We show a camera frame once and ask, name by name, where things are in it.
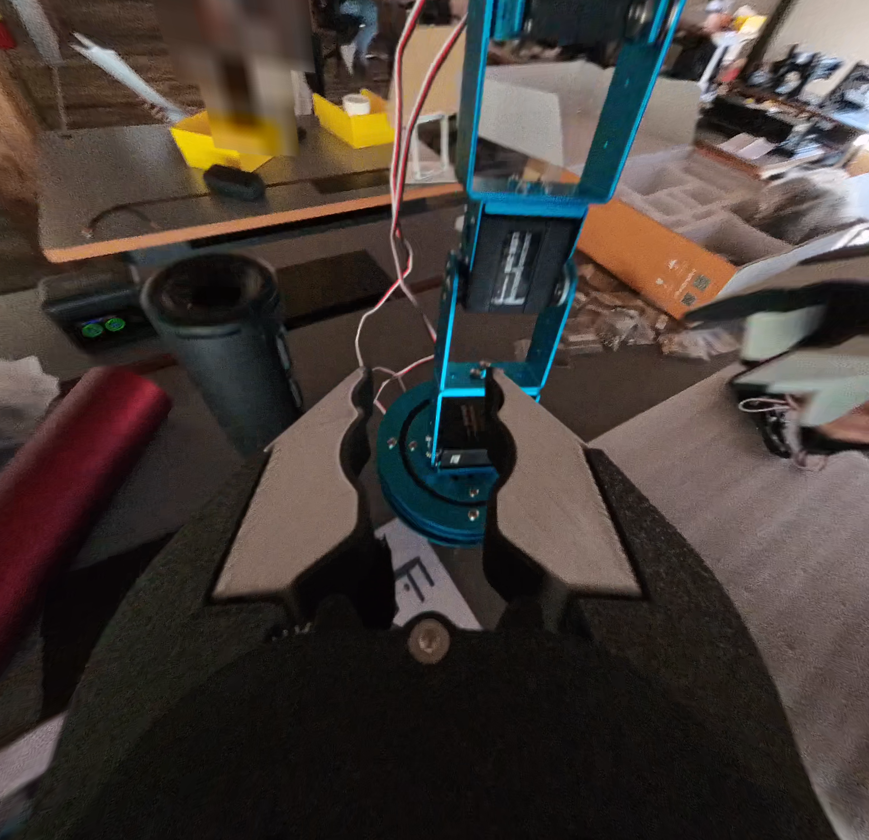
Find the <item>orange white cardboard box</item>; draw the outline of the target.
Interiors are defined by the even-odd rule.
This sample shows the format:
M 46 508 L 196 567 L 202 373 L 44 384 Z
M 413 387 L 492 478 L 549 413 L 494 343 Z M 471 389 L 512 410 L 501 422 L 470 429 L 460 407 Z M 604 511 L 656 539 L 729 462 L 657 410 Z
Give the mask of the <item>orange white cardboard box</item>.
M 613 72 L 584 61 L 488 66 L 481 140 L 504 155 L 515 153 L 521 177 L 531 183 L 573 188 Z M 696 153 L 711 160 L 693 140 L 700 96 L 694 82 L 660 79 L 624 168 L 632 159 L 662 153 Z M 764 185 L 752 224 L 794 246 L 783 256 L 737 268 L 614 196 L 590 209 L 578 249 L 649 303 L 680 318 L 720 293 L 867 239 L 867 176 L 830 169 L 776 181 L 751 178 Z

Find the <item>blue toy robot arm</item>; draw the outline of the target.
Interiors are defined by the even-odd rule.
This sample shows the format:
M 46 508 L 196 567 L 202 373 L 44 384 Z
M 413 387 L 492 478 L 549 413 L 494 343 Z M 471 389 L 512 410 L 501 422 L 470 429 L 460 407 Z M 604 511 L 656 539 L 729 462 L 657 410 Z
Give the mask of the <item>blue toy robot arm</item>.
M 608 202 L 639 133 L 687 0 L 469 0 L 454 169 L 466 196 L 460 248 L 440 292 L 433 376 L 382 418 L 377 468 L 383 495 L 407 526 L 446 546 L 483 539 L 496 474 L 486 451 L 488 361 L 450 356 L 466 313 L 535 318 L 527 356 L 496 361 L 539 400 L 576 291 L 573 262 L 592 205 Z M 525 176 L 480 154 L 492 43 L 553 43 L 582 56 L 615 51 L 576 183 Z

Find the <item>pile of small screw bags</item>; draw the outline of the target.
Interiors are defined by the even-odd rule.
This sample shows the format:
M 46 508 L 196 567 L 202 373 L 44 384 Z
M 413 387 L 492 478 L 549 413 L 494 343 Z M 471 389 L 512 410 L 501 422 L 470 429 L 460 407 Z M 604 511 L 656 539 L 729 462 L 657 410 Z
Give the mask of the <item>pile of small screw bags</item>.
M 733 326 L 687 327 L 594 263 L 581 262 L 557 355 L 568 359 L 628 347 L 653 347 L 679 360 L 711 361 L 738 352 L 740 331 Z

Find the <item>black square plate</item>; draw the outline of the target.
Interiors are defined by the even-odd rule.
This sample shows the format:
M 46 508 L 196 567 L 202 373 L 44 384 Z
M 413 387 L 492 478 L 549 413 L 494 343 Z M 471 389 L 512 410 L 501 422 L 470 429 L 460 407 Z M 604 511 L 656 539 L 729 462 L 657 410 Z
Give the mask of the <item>black square plate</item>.
M 393 283 L 364 249 L 278 269 L 276 279 L 288 330 L 373 308 Z

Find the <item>black zip case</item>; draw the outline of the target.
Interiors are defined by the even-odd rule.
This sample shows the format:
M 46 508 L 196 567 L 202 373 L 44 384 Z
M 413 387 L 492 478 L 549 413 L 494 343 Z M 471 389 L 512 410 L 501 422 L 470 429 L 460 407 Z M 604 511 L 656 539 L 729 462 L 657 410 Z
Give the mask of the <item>black zip case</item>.
M 266 195 L 266 183 L 257 173 L 229 165 L 211 165 L 202 180 L 210 194 L 231 200 L 254 203 Z

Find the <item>printed instruction manual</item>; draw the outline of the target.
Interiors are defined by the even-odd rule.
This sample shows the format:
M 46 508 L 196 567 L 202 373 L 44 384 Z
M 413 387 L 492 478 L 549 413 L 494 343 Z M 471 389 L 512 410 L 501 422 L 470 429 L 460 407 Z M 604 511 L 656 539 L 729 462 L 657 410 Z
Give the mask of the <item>printed instruction manual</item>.
M 375 531 L 386 542 L 393 565 L 395 627 L 421 615 L 440 615 L 456 628 L 480 631 L 480 622 L 440 562 L 433 546 L 400 520 L 391 520 Z

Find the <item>background desk with equipment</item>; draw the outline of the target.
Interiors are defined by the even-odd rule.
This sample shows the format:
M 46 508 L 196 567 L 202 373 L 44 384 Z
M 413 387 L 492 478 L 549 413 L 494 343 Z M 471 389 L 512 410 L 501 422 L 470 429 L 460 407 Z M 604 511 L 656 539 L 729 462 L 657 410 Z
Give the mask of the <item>background desk with equipment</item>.
M 821 96 L 812 86 L 844 62 L 792 47 L 744 82 L 720 86 L 702 109 L 695 144 L 711 160 L 758 180 L 802 169 L 867 171 L 868 67 L 853 64 Z

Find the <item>white foam sheet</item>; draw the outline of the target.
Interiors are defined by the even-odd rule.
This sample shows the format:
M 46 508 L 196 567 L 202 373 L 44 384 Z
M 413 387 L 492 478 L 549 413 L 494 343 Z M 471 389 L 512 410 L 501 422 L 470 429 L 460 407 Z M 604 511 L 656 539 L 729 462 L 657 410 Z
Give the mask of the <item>white foam sheet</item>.
M 868 837 L 868 465 L 771 455 L 735 364 L 598 436 L 738 608 L 841 838 Z

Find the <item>black cylindrical bit holder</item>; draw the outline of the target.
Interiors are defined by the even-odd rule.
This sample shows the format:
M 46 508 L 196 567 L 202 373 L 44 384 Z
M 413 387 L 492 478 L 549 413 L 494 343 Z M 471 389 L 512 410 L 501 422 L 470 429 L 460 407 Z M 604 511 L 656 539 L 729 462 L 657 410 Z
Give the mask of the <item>black cylindrical bit holder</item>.
M 278 282 L 264 263 L 212 253 L 151 276 L 140 301 L 233 447 L 266 448 L 304 411 Z

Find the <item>wooden board on white stand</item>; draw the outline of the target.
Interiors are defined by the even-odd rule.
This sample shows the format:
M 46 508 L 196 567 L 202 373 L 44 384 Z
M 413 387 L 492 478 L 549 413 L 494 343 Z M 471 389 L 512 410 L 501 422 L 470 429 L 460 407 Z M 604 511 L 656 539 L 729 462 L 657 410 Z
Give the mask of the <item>wooden board on white stand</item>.
M 396 62 L 387 97 L 391 128 L 408 131 L 416 100 L 446 43 L 454 43 L 440 62 L 407 141 L 407 182 L 440 183 L 454 179 L 449 158 L 450 121 L 458 116 L 466 34 L 464 23 L 415 28 Z

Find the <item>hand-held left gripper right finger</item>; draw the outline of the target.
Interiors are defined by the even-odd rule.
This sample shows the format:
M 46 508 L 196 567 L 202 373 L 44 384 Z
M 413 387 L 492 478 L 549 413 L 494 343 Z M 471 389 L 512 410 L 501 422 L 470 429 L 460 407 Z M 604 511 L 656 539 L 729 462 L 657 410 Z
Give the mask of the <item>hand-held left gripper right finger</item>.
M 483 540 L 489 583 L 505 599 L 640 598 L 582 440 L 500 368 L 487 375 L 485 407 L 496 471 Z

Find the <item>red metal tube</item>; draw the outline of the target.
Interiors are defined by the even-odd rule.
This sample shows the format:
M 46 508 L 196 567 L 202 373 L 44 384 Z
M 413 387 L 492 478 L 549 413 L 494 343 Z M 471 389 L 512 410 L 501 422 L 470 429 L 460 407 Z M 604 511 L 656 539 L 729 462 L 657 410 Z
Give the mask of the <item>red metal tube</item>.
M 171 407 L 155 382 L 126 368 L 93 368 L 3 470 L 2 671 L 47 582 L 78 553 Z

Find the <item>white crumpled wrap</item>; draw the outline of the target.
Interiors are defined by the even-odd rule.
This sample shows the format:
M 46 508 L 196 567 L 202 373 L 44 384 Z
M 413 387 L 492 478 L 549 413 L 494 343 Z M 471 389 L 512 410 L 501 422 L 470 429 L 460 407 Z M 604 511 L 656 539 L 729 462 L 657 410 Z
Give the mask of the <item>white crumpled wrap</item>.
M 25 443 L 59 397 L 60 380 L 38 357 L 1 359 L 1 450 Z

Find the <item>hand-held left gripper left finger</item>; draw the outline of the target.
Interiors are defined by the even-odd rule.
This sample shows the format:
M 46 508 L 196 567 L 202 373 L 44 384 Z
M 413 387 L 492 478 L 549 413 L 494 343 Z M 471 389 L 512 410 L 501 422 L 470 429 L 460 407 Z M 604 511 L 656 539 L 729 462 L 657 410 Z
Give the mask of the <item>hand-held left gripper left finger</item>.
M 216 576 L 217 602 L 393 603 L 390 551 L 360 481 L 371 450 L 369 370 L 357 368 L 271 443 Z

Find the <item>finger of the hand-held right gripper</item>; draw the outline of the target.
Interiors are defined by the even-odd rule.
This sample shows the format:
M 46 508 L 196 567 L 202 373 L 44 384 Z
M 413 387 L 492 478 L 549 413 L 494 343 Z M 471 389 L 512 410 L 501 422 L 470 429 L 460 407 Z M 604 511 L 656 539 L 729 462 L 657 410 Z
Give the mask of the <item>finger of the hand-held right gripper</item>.
M 792 350 L 732 379 L 749 396 L 780 395 L 799 401 L 798 424 L 834 422 L 868 399 L 866 350 Z
M 743 325 L 740 360 L 768 361 L 787 353 L 819 327 L 825 314 L 823 306 L 808 306 L 749 315 Z

